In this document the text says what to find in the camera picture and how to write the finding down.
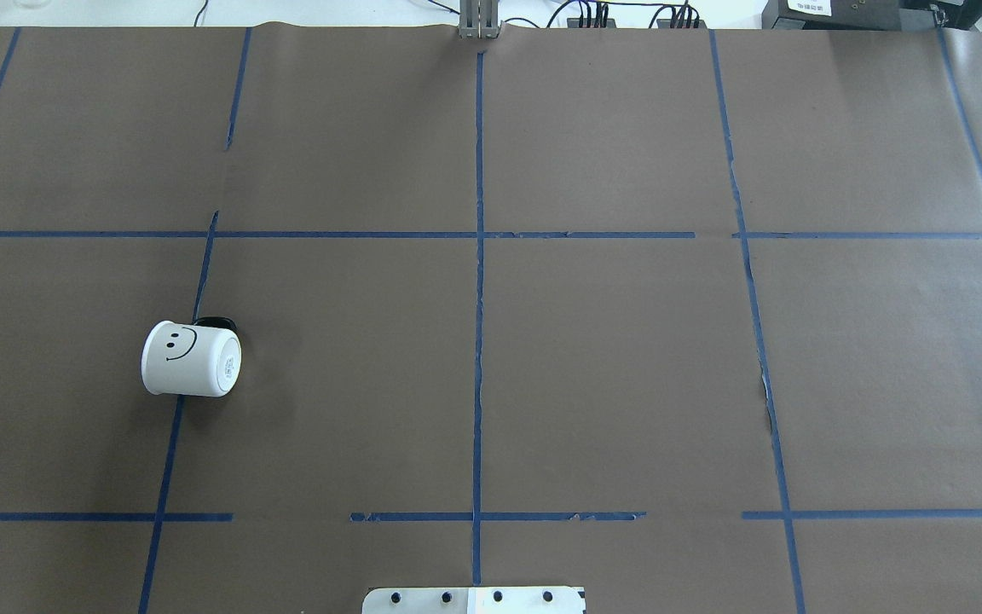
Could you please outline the white smiley face mug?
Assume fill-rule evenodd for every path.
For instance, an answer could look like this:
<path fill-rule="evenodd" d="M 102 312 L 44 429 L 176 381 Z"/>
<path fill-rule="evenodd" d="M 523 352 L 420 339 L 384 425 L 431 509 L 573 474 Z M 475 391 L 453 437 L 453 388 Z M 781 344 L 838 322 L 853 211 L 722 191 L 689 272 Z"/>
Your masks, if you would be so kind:
<path fill-rule="evenodd" d="M 223 397 L 237 384 L 241 364 L 234 320 L 202 317 L 191 325 L 163 320 L 145 339 L 140 374 L 152 394 Z"/>

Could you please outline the grey aluminium frame post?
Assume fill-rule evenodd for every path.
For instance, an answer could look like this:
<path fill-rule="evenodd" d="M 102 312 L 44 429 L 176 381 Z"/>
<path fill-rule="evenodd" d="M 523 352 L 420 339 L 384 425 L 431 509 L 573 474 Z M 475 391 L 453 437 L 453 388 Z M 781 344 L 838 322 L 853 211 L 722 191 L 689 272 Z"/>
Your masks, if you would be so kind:
<path fill-rule="evenodd" d="M 459 1 L 459 37 L 494 39 L 501 34 L 499 0 Z"/>

